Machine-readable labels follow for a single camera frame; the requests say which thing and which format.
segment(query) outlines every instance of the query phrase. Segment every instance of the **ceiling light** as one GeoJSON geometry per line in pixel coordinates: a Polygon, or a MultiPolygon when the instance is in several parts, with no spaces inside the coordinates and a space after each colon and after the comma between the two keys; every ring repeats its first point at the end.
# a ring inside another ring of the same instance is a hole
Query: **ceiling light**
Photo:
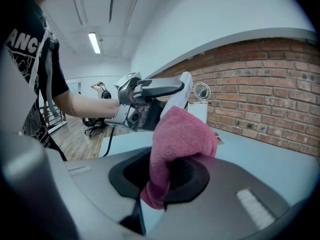
{"type": "Polygon", "coordinates": [[[100,48],[99,48],[99,45],[98,45],[96,33],[89,33],[88,35],[89,35],[92,47],[94,49],[94,52],[96,54],[100,54],[101,52],[100,52],[100,48]]]}

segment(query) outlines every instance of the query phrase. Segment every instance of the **metal railing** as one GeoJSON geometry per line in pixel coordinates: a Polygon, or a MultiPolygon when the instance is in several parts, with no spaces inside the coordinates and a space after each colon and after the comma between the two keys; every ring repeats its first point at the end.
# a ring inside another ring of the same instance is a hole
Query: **metal railing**
{"type": "Polygon", "coordinates": [[[54,117],[54,115],[51,113],[49,106],[39,107],[40,113],[44,119],[44,122],[48,130],[52,129],[53,127],[56,127],[57,125],[61,124],[63,121],[60,109],[57,107],[57,105],[53,105],[53,106],[55,108],[55,111],[57,111],[58,113],[57,117],[54,117]]]}

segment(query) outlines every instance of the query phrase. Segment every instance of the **office chair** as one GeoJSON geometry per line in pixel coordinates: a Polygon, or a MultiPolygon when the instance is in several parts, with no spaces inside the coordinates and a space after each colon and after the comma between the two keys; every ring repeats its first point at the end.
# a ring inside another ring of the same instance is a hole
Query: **office chair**
{"type": "Polygon", "coordinates": [[[86,121],[86,119],[83,118],[82,122],[85,126],[88,127],[88,129],[84,131],[84,134],[87,135],[87,132],[90,131],[89,137],[91,137],[92,132],[95,130],[98,130],[101,133],[103,132],[103,129],[101,128],[101,125],[102,125],[101,118],[88,118],[88,121],[86,121]]]}

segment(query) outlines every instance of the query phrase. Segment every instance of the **white desk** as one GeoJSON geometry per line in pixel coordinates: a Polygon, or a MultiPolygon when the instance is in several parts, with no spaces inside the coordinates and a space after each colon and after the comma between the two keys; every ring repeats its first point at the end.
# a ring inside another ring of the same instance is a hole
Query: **white desk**
{"type": "MultiPolygon", "coordinates": [[[[320,178],[315,157],[270,145],[220,129],[213,129],[224,144],[218,145],[216,158],[246,169],[275,191],[291,206],[308,198],[320,178]]],[[[134,132],[114,136],[108,156],[152,146],[153,132],[134,132]]],[[[99,157],[108,149],[104,138],[99,157]]]]}

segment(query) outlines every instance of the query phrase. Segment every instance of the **black t-shirt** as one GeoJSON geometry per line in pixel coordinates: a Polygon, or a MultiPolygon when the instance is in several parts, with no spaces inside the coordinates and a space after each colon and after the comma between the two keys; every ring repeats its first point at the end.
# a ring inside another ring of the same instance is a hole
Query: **black t-shirt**
{"type": "MultiPolygon", "coordinates": [[[[41,8],[35,2],[28,1],[23,8],[23,12],[19,14],[12,25],[12,32],[6,40],[6,45],[24,79],[29,82],[37,50],[45,34],[46,19],[41,8]]],[[[35,93],[39,96],[39,90],[41,90],[44,101],[47,100],[45,62],[49,44],[50,41],[47,39],[41,51],[34,84],[35,93]]],[[[51,93],[53,98],[69,89],[59,63],[59,46],[59,42],[56,41],[52,51],[51,93]]],[[[39,140],[44,147],[59,151],[62,158],[65,159],[63,152],[48,133],[46,123],[39,110],[39,98],[36,99],[24,122],[23,131],[25,135],[39,140]]]]}

